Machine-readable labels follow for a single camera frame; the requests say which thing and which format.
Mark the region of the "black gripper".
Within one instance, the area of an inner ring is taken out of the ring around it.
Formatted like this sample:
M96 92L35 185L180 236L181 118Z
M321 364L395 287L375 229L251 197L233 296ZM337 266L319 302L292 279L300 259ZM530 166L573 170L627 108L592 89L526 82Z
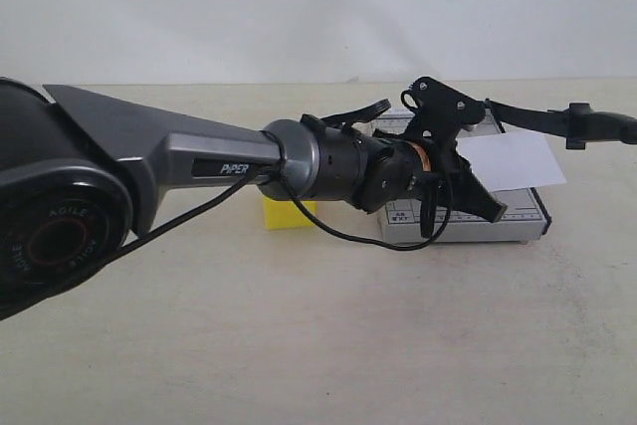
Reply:
M508 209L474 175L456 141L442 147L430 136L376 131L358 188L358 208L377 211L398 199L420 201L422 238L433 236L438 207L461 210L489 223L499 222Z

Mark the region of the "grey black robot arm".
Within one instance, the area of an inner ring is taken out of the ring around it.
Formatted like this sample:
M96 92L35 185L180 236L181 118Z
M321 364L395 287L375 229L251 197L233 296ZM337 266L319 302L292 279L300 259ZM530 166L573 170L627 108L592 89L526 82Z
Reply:
M442 234L438 208L471 207L472 172L459 125L423 105L402 133L360 126L378 102L249 129L72 86L1 82L1 315L63 294L166 232L154 219L173 189L247 185L304 207L342 201L372 213L421 202L425 244Z

